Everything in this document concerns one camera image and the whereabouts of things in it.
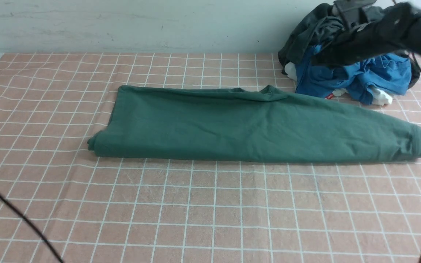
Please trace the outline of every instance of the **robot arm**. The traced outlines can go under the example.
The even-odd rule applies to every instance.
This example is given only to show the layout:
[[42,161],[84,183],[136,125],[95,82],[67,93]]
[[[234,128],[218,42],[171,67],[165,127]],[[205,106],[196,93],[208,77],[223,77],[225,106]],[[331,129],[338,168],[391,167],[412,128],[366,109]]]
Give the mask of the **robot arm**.
[[337,0],[338,13],[345,30],[324,45],[311,59],[313,65],[329,67],[351,65],[397,50],[408,50],[421,56],[421,10],[409,3],[388,8],[381,20],[369,22],[365,8],[376,0]]

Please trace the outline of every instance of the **green fabric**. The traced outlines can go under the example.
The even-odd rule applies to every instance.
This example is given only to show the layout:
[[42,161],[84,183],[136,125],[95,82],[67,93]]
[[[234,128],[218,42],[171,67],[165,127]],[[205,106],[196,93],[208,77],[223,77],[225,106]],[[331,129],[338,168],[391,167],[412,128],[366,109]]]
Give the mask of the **green fabric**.
[[286,93],[121,86],[101,157],[358,163],[421,157],[421,128],[354,105]]

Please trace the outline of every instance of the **folded green garment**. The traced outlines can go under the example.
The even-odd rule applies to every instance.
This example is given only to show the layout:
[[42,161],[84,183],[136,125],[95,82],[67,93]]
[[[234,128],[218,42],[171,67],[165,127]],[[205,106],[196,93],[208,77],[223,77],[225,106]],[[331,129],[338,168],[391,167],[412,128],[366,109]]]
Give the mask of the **folded green garment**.
[[358,163],[421,157],[421,127],[354,105],[286,93],[123,85],[101,157]]

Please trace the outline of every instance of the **white wall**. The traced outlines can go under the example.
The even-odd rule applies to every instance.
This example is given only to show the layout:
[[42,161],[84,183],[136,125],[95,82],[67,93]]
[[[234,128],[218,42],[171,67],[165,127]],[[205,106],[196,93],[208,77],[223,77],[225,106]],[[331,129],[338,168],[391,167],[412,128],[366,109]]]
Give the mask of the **white wall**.
[[0,0],[0,52],[275,52],[321,2]]

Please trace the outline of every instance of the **blue clothing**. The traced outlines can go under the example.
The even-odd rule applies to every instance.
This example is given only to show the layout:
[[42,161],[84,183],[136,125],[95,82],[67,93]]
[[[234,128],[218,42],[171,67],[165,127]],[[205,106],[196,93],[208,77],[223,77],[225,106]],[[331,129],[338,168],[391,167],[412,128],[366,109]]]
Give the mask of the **blue clothing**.
[[354,100],[371,105],[372,87],[395,95],[405,95],[407,92],[411,80],[409,58],[389,53],[353,65],[330,69],[311,65],[311,56],[320,50],[320,45],[310,47],[301,63],[295,65],[296,93],[325,98],[335,89],[345,88]]

